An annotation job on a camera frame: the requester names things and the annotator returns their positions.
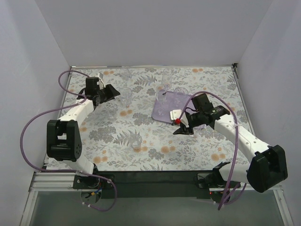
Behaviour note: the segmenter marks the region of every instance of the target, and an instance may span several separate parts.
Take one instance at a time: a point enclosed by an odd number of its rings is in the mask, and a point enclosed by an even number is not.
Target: floral tablecloth
[[[82,154],[94,162],[99,170],[211,170],[221,161],[231,161],[234,145],[210,127],[195,129],[195,135],[173,135],[177,129],[152,119],[155,87],[160,84],[164,67],[130,68],[133,77],[124,81],[120,69],[79,70],[86,74],[100,72],[106,84],[117,90],[130,87],[133,102],[122,107],[118,99],[100,105],[80,127],[83,143]],[[223,98],[238,116],[238,122],[250,131],[250,126],[230,67],[175,68],[173,84],[185,87],[190,94],[206,90]],[[85,77],[72,73],[68,89],[79,92],[85,86]],[[75,102],[76,97],[67,94],[64,106]],[[209,97],[214,105],[221,103]],[[118,118],[110,121],[106,108],[116,107]],[[140,133],[141,149],[129,145],[131,134]],[[238,152],[237,163],[247,164]],[[49,158],[47,169],[68,169],[64,163]]]

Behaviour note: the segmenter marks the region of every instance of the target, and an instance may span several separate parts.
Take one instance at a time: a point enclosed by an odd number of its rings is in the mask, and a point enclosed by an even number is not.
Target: purple tray
[[[170,119],[170,113],[172,110],[178,110],[181,109],[183,110],[186,102],[188,101],[188,99],[191,97],[191,95],[186,95],[185,99],[183,100],[183,102],[181,102],[178,106],[175,106],[174,103],[174,92],[172,91],[167,91],[166,94],[166,102],[162,105],[163,109],[165,110],[165,114],[162,115],[158,115],[157,109],[160,107],[160,103],[158,103],[158,101],[155,101],[155,105],[154,105],[154,109],[152,110],[151,116],[154,120],[157,121],[161,121],[161,122],[166,122],[171,124],[173,121]],[[193,103],[190,101],[188,106],[192,109],[195,109],[193,106]],[[190,109],[187,109],[188,113],[194,113],[193,111],[191,111]]]

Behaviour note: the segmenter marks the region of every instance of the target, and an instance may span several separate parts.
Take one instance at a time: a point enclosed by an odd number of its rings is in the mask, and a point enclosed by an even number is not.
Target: red object
[[[180,123],[181,123],[181,120],[180,120],[180,119],[176,119],[176,120],[175,120],[175,123],[176,123],[176,124],[180,124]]]

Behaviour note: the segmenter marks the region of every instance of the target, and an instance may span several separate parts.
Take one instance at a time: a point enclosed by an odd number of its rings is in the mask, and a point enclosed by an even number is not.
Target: gray floor
[[[112,200],[100,200],[109,206]],[[284,225],[273,191],[245,191],[234,204],[217,205],[194,198],[118,199],[116,206],[101,213],[80,204],[79,192],[39,192],[31,226],[251,226]]]

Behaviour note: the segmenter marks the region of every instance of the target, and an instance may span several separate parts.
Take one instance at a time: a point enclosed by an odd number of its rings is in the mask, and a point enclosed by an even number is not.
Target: wall
[[[238,64],[257,136],[286,151],[285,198],[301,225],[301,0],[274,0]]]
[[[0,219],[1,225],[15,226],[33,174],[20,153],[21,130],[31,117],[60,105],[57,77],[69,69],[34,0],[0,0],[0,69]],[[39,166],[46,123],[56,116],[44,116],[25,134],[26,153]]]
[[[69,65],[230,65],[272,0],[36,0]]]

